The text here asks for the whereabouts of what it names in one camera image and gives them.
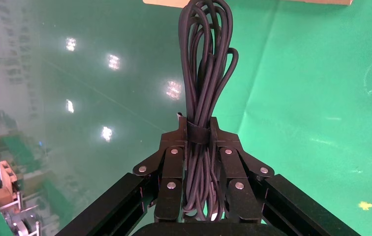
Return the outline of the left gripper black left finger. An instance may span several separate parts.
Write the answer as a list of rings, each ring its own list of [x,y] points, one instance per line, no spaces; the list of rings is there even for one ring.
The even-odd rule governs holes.
[[[126,173],[67,226],[60,236],[156,236],[155,223],[178,223],[182,217],[187,120],[161,136],[159,149]],[[155,206],[155,223],[136,229]]]

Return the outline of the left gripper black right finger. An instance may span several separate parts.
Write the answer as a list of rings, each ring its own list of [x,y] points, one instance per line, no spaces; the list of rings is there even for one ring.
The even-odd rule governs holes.
[[[354,236],[356,231],[283,175],[244,151],[238,135],[210,119],[226,218],[236,235]]]

